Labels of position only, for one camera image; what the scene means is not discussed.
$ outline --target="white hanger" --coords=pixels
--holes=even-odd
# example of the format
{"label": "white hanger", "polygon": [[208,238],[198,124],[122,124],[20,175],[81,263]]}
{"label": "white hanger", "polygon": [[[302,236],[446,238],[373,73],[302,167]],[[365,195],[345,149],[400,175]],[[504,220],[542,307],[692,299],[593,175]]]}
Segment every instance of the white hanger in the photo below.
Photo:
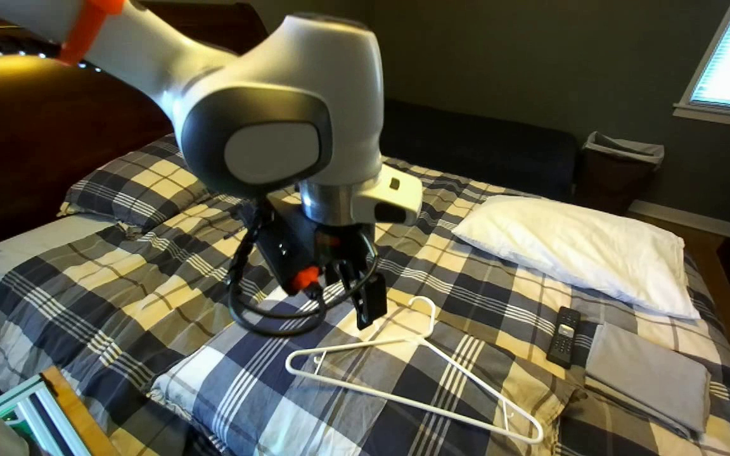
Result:
{"label": "white hanger", "polygon": [[[525,443],[540,443],[542,441],[542,426],[537,418],[532,418],[527,410],[522,410],[517,403],[507,400],[502,393],[497,393],[492,385],[487,385],[484,380],[479,380],[474,372],[469,372],[464,365],[459,365],[456,360],[451,360],[446,352],[441,352],[436,345],[431,345],[426,337],[433,334],[433,327],[436,327],[436,304],[426,296],[413,296],[408,304],[413,304],[416,299],[426,301],[431,307],[431,319],[428,319],[428,327],[423,334],[416,334],[416,337],[390,337],[390,339],[365,339],[365,342],[350,342],[350,345],[327,345],[327,347],[314,347],[314,350],[294,350],[286,360],[284,360],[284,367],[297,375],[297,377],[307,377],[307,380],[317,380],[317,383],[327,383],[327,385],[337,385],[337,388],[347,388],[347,390],[357,390],[357,393],[365,393],[365,395],[378,395],[378,398],[385,398],[385,400],[395,400],[395,403],[403,403],[403,405],[411,405],[411,408],[421,408],[426,413],[436,413],[436,415],[444,415],[444,418],[451,418],[451,421],[461,421],[466,426],[474,426],[474,428],[484,428],[489,433],[502,433],[502,436],[509,436],[509,438],[517,438],[517,441],[525,441]],[[444,410],[444,408],[433,408],[428,403],[418,403],[418,400],[411,400],[411,398],[403,398],[403,395],[393,395],[393,393],[385,393],[385,390],[375,390],[370,385],[357,385],[357,383],[350,383],[350,380],[340,380],[340,377],[327,377],[327,375],[319,375],[319,367],[324,362],[324,357],[330,352],[347,352],[347,350],[365,350],[365,347],[378,347],[378,345],[423,345],[428,347],[431,352],[436,352],[441,360],[446,360],[451,367],[456,367],[461,375],[466,375],[471,383],[477,383],[487,395],[497,398],[499,400],[499,408],[502,408],[502,426],[494,426],[494,423],[487,423],[487,421],[477,421],[477,418],[469,418],[469,415],[461,415],[461,413],[451,413],[451,410]],[[302,367],[294,367],[291,362],[297,357],[309,357],[314,360],[314,372],[312,370],[302,370]],[[532,436],[525,436],[525,433],[517,433],[512,426],[509,426],[509,415],[517,413],[522,415],[530,426],[532,426]]]}

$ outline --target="gray towel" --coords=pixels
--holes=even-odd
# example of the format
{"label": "gray towel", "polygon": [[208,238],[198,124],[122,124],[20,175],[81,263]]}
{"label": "gray towel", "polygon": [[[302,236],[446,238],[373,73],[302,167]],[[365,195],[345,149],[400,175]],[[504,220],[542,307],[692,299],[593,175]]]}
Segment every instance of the gray towel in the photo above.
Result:
{"label": "gray towel", "polygon": [[591,342],[588,375],[616,393],[618,400],[659,421],[669,418],[695,436],[705,431],[710,372],[684,355],[613,324],[598,324]]}

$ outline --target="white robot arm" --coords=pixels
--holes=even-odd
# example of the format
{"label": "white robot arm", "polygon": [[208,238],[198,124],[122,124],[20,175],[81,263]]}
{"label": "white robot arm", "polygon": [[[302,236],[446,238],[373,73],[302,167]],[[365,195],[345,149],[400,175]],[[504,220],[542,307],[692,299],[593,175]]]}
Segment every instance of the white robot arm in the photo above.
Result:
{"label": "white robot arm", "polygon": [[[0,18],[63,43],[91,3],[114,5],[0,0]],[[383,165],[380,51],[357,23],[289,15],[238,58],[124,3],[86,61],[155,99],[188,167],[218,193],[297,182],[307,218],[324,225],[411,220],[421,208],[421,182]]]}
{"label": "white robot arm", "polygon": [[[91,10],[109,18],[94,20],[91,46],[79,48],[81,18],[91,20]],[[327,284],[342,279],[360,327],[385,314],[373,223],[413,220],[423,187],[383,165],[383,66],[368,28],[289,15],[261,46],[233,56],[127,0],[0,0],[0,18],[144,91],[170,117],[188,167],[210,190],[253,200],[228,274],[231,312],[241,324],[294,334],[248,324],[243,312],[253,312],[302,319],[312,329],[324,317],[322,274]],[[299,187],[299,208],[266,198],[286,185]],[[238,281],[251,246],[284,291],[307,291],[319,307],[284,317],[243,304]]]}

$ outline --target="wooden headboard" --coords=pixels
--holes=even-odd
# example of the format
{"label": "wooden headboard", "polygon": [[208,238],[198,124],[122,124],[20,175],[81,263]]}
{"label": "wooden headboard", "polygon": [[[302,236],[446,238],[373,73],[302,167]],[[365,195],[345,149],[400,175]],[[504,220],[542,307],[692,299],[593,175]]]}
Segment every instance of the wooden headboard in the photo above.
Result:
{"label": "wooden headboard", "polygon": [[[170,25],[243,53],[266,38],[246,5],[155,5]],[[53,48],[0,23],[0,51]],[[71,182],[96,165],[170,132],[165,114],[132,86],[38,56],[0,56],[0,238],[51,220]]]}

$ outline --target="bed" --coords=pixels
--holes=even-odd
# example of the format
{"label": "bed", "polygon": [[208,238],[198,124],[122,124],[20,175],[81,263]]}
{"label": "bed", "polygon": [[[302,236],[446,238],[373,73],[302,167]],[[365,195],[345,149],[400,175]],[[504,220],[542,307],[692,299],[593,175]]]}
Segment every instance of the bed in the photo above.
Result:
{"label": "bed", "polygon": [[[248,5],[190,15],[190,33],[210,41],[215,20],[253,30],[238,43],[264,38]],[[357,345],[352,307],[299,337],[241,329],[226,309],[241,200],[205,190],[165,117],[119,81],[41,58],[5,66],[0,58],[0,388],[61,367],[119,453],[730,453],[730,345],[674,236],[593,210],[575,218],[565,203],[385,149],[426,185],[418,220],[375,228],[390,312],[368,337],[403,342],[294,360],[297,350]],[[616,289],[613,266],[591,269],[591,284],[555,274],[548,246],[575,253],[586,238],[608,238],[606,261],[618,266],[636,261],[621,261],[626,248],[651,248],[639,271],[659,294],[644,281],[644,294]],[[243,291],[271,309],[312,307],[286,299],[259,256]],[[548,360],[565,332],[563,307],[580,312],[570,365]]]}

